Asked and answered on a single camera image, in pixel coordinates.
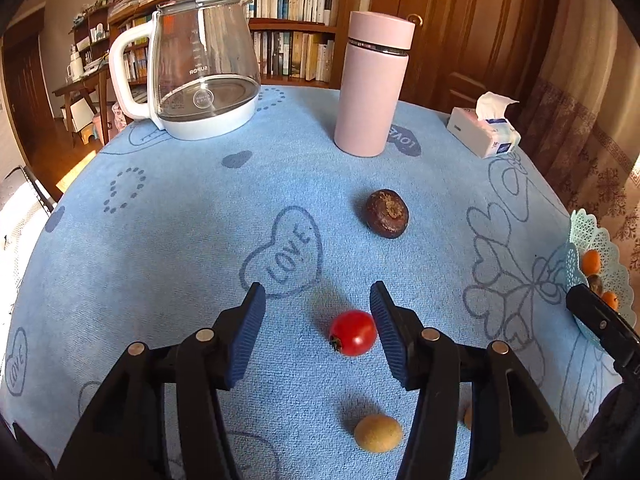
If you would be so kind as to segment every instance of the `wooden door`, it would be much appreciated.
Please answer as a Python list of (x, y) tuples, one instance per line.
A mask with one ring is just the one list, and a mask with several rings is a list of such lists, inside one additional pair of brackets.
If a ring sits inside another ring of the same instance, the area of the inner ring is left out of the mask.
[(32, 35), (2, 51), (4, 84), (15, 129), (27, 158), (39, 142), (55, 135), (42, 77), (38, 36)]
[(558, 0), (372, 0), (416, 23), (400, 98), (449, 113), (486, 91), (519, 101), (540, 71)]

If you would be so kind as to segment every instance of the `white kettle handle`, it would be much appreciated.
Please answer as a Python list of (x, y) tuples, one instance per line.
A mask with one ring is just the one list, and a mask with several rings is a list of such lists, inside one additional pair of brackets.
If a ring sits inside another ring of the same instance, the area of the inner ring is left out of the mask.
[[(147, 96), (146, 103), (137, 103), (133, 100), (131, 95), (131, 88), (129, 88), (129, 81), (127, 80), (127, 72), (124, 68), (124, 49), (126, 46), (134, 40), (140, 38), (149, 38), (156, 28), (156, 20), (143, 23), (137, 27), (130, 28), (121, 33), (111, 45), (109, 50), (109, 70), (111, 71), (111, 81), (113, 82), (113, 90), (116, 92), (116, 97), (120, 103), (120, 108), (125, 115), (132, 119), (149, 119), (151, 117), (151, 96)], [(151, 60), (147, 60), (147, 66), (152, 66)]]

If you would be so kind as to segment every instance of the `black robotic claw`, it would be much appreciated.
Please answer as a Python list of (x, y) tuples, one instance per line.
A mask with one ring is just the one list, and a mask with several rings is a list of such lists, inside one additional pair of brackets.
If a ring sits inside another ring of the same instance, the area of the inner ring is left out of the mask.
[(449, 479), (461, 381), (473, 384), (466, 480), (582, 478), (553, 412), (506, 343), (457, 345), (395, 306), (383, 282), (371, 286), (369, 303), (393, 377), (420, 388), (396, 480)]
[(223, 310), (212, 328), (179, 345), (129, 345), (82, 414), (55, 478), (171, 478), (162, 391), (175, 383), (186, 477), (240, 480), (216, 390), (229, 390), (244, 376), (265, 306), (264, 287), (254, 283), (241, 306)]

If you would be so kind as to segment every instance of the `glass kettle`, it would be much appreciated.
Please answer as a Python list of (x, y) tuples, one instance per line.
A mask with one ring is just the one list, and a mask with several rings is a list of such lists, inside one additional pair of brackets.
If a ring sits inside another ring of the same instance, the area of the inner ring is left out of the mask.
[[(113, 88), (125, 115), (151, 119), (185, 140), (226, 134), (255, 113), (260, 74), (244, 16), (249, 0), (171, 0), (149, 22), (121, 33), (111, 45)], [(147, 103), (136, 103), (124, 50), (149, 38)]]

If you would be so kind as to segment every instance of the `curtain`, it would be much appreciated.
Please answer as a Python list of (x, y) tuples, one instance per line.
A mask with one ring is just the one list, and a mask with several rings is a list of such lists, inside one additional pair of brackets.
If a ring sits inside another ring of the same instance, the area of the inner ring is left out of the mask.
[(640, 314), (640, 47), (611, 0), (560, 0), (516, 127), (568, 211), (608, 229)]

